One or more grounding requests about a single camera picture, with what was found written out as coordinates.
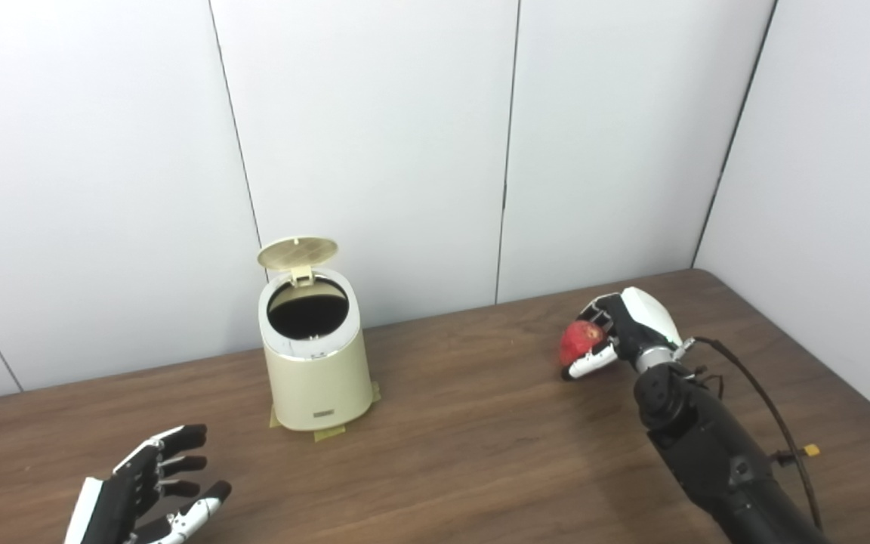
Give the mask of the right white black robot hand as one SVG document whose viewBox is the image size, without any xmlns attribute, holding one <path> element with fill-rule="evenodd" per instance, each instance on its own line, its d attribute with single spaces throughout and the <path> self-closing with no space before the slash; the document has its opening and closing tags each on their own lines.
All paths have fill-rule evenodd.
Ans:
<svg viewBox="0 0 870 544">
<path fill-rule="evenodd" d="M 622 361 L 638 374 L 680 368 L 688 344 L 669 311 L 642 289 L 625 288 L 587 303 L 560 337 L 560 377 L 573 382 Z"/>
</svg>

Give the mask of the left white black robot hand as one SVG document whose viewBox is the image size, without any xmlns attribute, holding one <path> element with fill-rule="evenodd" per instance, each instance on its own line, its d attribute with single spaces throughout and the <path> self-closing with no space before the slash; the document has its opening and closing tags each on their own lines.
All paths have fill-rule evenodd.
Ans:
<svg viewBox="0 0 870 544">
<path fill-rule="evenodd" d="M 66 543 L 187 543 L 217 515 L 232 485 L 217 480 L 206 491 L 177 480 L 202 471 L 208 460 L 190 456 L 203 447 L 208 428 L 180 425 L 146 438 L 106 479 L 86 478 L 70 515 Z"/>
</svg>

